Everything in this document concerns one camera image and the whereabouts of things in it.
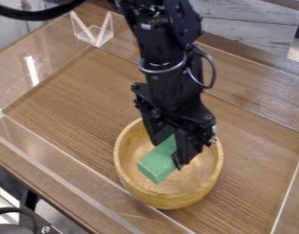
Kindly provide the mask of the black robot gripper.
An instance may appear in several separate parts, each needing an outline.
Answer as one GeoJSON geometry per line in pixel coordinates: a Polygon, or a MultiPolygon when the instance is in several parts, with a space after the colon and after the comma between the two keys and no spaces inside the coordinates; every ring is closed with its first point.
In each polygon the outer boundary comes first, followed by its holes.
{"type": "Polygon", "coordinates": [[[168,72],[145,72],[145,83],[135,83],[135,106],[140,111],[151,143],[157,146],[175,133],[172,160],[177,170],[203,147],[215,143],[214,114],[200,94],[216,80],[214,58],[195,45],[185,52],[184,64],[168,72]]]}

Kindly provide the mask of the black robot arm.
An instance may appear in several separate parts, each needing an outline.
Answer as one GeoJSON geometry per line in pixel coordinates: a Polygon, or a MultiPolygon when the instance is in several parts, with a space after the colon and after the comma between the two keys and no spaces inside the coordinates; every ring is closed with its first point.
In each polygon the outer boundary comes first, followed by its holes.
{"type": "Polygon", "coordinates": [[[175,138],[171,160],[181,168],[216,140],[216,119],[200,95],[214,87],[204,81],[203,62],[214,58],[196,45],[203,18],[190,0],[107,0],[133,33],[144,82],[131,86],[149,140],[175,138]]]}

